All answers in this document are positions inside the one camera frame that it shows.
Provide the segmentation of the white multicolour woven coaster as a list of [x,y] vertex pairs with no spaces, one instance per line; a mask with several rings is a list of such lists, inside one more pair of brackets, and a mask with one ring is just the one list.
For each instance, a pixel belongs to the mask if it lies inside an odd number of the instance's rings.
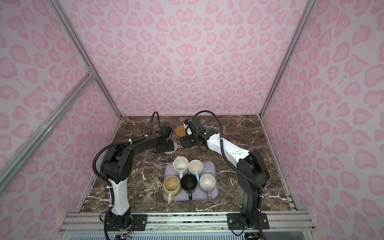
[[164,153],[167,155],[173,154],[178,149],[178,144],[174,141],[169,142]]

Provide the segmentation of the rattan woven round coaster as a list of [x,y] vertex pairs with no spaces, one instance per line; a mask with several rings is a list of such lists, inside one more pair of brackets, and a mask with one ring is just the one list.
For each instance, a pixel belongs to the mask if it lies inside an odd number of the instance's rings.
[[178,126],[175,129],[175,135],[179,138],[186,136],[186,128],[184,126]]

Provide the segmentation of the white speckled mug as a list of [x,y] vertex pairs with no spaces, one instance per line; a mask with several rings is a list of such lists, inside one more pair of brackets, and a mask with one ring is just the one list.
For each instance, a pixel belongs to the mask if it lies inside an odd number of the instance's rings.
[[189,173],[189,160],[186,157],[176,157],[173,161],[173,167],[179,174],[180,180]]

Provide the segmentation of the light blue mug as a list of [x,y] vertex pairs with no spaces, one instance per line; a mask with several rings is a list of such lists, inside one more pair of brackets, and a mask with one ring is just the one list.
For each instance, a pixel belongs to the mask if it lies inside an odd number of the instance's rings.
[[197,181],[200,181],[200,177],[202,175],[204,169],[204,165],[200,160],[192,160],[189,162],[188,170],[189,173],[196,177]]

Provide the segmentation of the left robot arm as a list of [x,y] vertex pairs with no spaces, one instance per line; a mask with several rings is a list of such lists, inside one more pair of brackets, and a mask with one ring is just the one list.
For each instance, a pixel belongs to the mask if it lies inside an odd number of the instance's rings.
[[131,225],[127,182],[132,172],[134,157],[150,149],[154,149],[155,153],[174,151],[172,133],[172,128],[162,126],[159,131],[138,139],[112,143],[96,154],[92,162],[93,172],[107,183],[111,196],[109,209],[105,213],[106,225],[115,224],[120,229]]

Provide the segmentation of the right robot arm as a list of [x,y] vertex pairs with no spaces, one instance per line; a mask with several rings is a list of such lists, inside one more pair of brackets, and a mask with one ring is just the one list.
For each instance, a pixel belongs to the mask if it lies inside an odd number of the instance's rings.
[[237,173],[238,183],[244,192],[243,205],[240,210],[240,223],[244,228],[257,228],[259,231],[270,228],[268,218],[261,212],[265,187],[270,173],[259,151],[242,149],[224,138],[221,122],[220,130],[209,130],[198,118],[184,122],[185,136],[181,137],[184,149],[194,146],[206,147],[220,154],[228,166]]

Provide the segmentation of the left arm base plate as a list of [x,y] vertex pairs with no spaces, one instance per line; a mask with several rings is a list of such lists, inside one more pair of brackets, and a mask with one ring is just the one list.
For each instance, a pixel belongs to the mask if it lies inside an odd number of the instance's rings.
[[107,217],[107,231],[144,231],[146,228],[148,215],[145,214],[125,214],[124,216],[118,216],[115,214],[109,214]]

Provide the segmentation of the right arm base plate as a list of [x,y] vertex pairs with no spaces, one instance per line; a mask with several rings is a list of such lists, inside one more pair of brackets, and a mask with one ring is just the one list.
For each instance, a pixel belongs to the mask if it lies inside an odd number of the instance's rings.
[[241,213],[228,213],[227,223],[229,230],[258,230],[259,227],[262,230],[269,230],[270,225],[265,213],[259,213],[259,218],[247,218]]

